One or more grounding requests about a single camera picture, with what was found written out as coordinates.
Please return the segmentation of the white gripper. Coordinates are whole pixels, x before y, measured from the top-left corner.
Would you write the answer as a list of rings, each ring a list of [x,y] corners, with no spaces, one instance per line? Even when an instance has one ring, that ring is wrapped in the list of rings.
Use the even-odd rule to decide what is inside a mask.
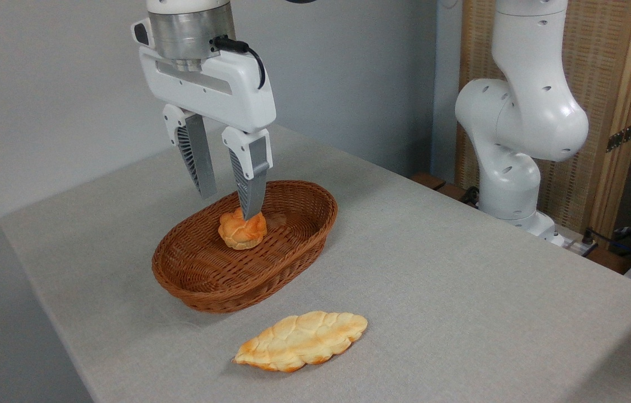
[[[139,59],[149,89],[169,103],[162,110],[167,133],[201,197],[218,191],[203,115],[228,125],[222,138],[229,149],[242,216],[247,221],[258,215],[267,170],[273,167],[269,131],[264,128],[275,120],[276,109],[269,77],[260,74],[257,59],[215,44],[215,38],[236,38],[233,23],[201,39],[206,58],[191,61],[191,71],[181,71],[176,60],[157,53],[149,18],[137,21],[131,30],[140,45]]]

